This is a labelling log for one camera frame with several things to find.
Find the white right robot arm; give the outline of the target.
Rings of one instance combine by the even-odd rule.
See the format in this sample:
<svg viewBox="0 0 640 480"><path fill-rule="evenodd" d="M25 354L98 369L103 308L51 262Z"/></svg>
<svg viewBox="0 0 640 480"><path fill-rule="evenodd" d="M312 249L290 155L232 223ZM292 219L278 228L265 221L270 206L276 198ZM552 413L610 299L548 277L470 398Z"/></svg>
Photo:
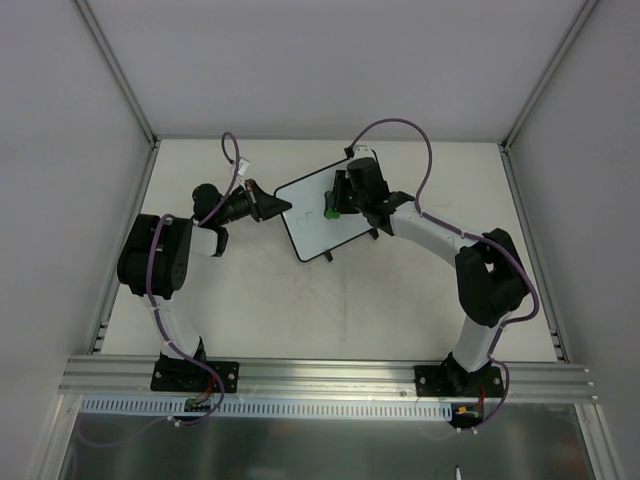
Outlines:
<svg viewBox="0 0 640 480"><path fill-rule="evenodd" d="M465 320L457 344L426 376L425 387L438 396L478 394L502 327L534 293L508 232L475 234L421 211L413 196L389 189L376 158L353 152L335 174L325 204L328 218L360 214L374 230L411 241L452 266Z"/></svg>

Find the green whiteboard eraser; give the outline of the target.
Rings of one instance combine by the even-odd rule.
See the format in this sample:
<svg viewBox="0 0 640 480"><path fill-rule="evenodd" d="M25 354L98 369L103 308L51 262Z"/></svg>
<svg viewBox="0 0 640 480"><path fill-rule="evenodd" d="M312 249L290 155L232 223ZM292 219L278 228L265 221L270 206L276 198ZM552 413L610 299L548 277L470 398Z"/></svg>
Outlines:
<svg viewBox="0 0 640 480"><path fill-rule="evenodd" d="M335 195L332 191L326 191L325 195L324 217L328 220L337 220L341 213L335 209Z"/></svg>

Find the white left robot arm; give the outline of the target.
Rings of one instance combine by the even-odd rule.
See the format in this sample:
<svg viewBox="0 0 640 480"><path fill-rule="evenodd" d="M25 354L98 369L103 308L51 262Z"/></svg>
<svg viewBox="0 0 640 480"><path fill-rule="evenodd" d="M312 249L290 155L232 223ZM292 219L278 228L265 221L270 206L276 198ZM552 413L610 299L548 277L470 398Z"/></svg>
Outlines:
<svg viewBox="0 0 640 480"><path fill-rule="evenodd" d="M204 342L176 298L186 281L189 261L196 256L222 256L229 240L227 224L245 217L266 221L290 210L292 204L266 193L253 179L224 194L212 184L201 184L192 200L190 219L136 217L118 259L117 277L153 316L161 339L154 374L197 390L209 377Z"/></svg>

